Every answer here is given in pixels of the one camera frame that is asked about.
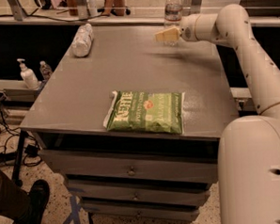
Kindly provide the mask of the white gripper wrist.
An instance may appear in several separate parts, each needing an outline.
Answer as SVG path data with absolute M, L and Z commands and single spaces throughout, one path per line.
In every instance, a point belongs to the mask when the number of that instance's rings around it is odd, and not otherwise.
M 186 41 L 197 41 L 195 24 L 198 21 L 199 16 L 199 14 L 183 16 L 179 27 L 166 27 L 164 30 L 155 34 L 155 40 L 158 42 L 178 41 L 181 32 L 181 37 Z

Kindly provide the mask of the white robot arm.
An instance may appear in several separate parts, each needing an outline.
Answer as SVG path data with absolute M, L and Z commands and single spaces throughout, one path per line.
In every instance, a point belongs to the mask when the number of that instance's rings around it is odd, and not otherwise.
M 236 4 L 184 16 L 155 39 L 233 48 L 257 113 L 232 121 L 221 135 L 221 224 L 280 224 L 280 70 L 255 38 L 247 10 Z

